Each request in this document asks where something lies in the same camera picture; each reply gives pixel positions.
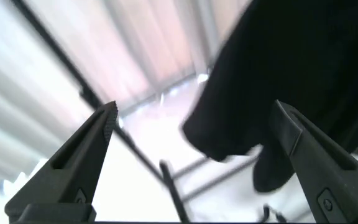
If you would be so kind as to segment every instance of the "black metal bar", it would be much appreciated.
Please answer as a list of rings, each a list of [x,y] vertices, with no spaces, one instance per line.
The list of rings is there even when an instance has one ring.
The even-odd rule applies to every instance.
[[[173,180],[177,180],[180,177],[188,174],[189,172],[193,171],[195,168],[198,168],[200,166],[202,166],[203,164],[206,164],[209,161],[209,158],[207,157],[203,157],[199,160],[197,160],[196,162],[186,166],[185,168],[179,170],[176,174],[172,175],[172,179]]]
[[[165,184],[167,185],[168,190],[171,194],[171,198],[177,210],[180,221],[182,223],[190,223],[185,207],[183,206],[183,202],[180,200],[178,190],[175,187],[175,183],[173,182],[173,179],[171,178],[171,174],[167,163],[164,161],[160,161],[160,169],[162,171]]]
[[[124,143],[128,146],[128,148],[135,154],[135,156],[140,159],[140,161],[148,168],[148,170],[154,175],[154,177],[164,184],[164,179],[162,178],[160,172],[154,167],[154,165],[149,161],[149,159],[140,151],[132,138],[125,133],[118,125],[114,128],[117,135],[124,141]]]
[[[255,158],[243,163],[241,166],[235,168],[234,170],[231,170],[230,172],[228,172],[228,173],[226,173],[226,174],[224,174],[224,175],[222,175],[220,177],[217,177],[216,179],[208,182],[207,184],[204,184],[203,186],[199,187],[198,189],[196,189],[193,192],[189,193],[188,195],[184,196],[182,198],[182,202],[187,203],[190,200],[193,200],[197,196],[201,195],[202,193],[205,193],[207,190],[209,190],[210,188],[214,187],[216,184],[219,184],[219,183],[227,180],[228,178],[230,178],[234,174],[236,174],[236,173],[242,171],[243,169],[249,167],[256,160],[257,160],[257,157],[255,157]]]
[[[30,22],[32,27],[38,32],[38,34],[45,41],[45,43],[51,48],[51,50],[64,64],[64,66],[66,66],[67,70],[71,73],[71,75],[80,83],[83,88],[80,94],[84,98],[84,100],[95,110],[98,109],[102,105],[101,100],[98,98],[98,96],[96,96],[96,94],[93,92],[93,90],[83,78],[83,75],[70,61],[68,56],[64,53],[58,43],[53,39],[51,34],[42,25],[37,16],[35,16],[30,7],[23,0],[11,0],[11,2],[19,10],[19,12],[21,12],[22,15]]]

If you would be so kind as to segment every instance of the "curtain fold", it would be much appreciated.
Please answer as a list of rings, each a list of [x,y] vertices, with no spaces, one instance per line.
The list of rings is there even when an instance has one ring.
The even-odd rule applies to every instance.
[[[25,0],[102,100],[119,109],[206,73],[249,0]],[[0,0],[0,178],[29,175],[93,112],[81,87]]]

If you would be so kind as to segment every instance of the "curtain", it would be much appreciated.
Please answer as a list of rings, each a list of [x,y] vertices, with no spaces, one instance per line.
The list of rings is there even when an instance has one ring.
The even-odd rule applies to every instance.
[[[206,73],[249,0],[25,0],[102,100],[120,111]],[[29,175],[92,114],[81,87],[0,0],[0,179]]]

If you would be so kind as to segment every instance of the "bolt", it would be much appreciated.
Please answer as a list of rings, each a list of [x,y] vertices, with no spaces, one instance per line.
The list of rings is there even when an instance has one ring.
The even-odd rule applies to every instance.
[[[323,204],[324,204],[324,208],[326,208],[326,210],[331,211],[333,209],[333,204],[331,203],[330,200],[325,199]]]

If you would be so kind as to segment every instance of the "dark fabric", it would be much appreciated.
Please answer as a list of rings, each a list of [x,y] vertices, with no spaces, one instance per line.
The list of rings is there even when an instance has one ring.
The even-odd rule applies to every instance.
[[[294,106],[348,152],[358,146],[358,1],[254,0],[182,130],[216,161],[264,145],[254,187],[268,192],[293,174],[270,134],[274,100]]]

